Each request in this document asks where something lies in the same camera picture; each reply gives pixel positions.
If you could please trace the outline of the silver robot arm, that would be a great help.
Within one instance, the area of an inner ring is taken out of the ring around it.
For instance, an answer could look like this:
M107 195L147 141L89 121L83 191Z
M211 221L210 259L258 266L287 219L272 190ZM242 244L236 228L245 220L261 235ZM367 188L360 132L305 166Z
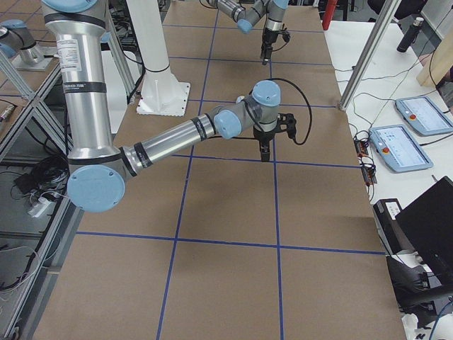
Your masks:
M283 22L288 1L254 1L252 7L244 7L240 1L200 1L208 9L217 9L228 15L237 28L244 34L252 31L254 26L265 18L261 35L260 60L262 65L268 64L272 53L281 50L290 41L290 32Z
M183 115L190 85L173 75L155 1L129 1L128 9L144 63L139 112ZM234 138L253 128L272 132L277 125L280 87L259 81L234 105L192 118L131 147L113 144L101 56L107 1L44 1L45 25L56 37L73 147L67 193L77 207L100 213L115 207L126 181L152 164L214 135Z

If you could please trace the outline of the grey robot base mount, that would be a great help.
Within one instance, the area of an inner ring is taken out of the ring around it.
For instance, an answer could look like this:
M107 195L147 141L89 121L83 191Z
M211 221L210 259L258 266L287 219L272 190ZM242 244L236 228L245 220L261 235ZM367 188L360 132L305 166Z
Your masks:
M45 71L57 55L56 47L43 47L18 19L1 22L1 51L22 71Z

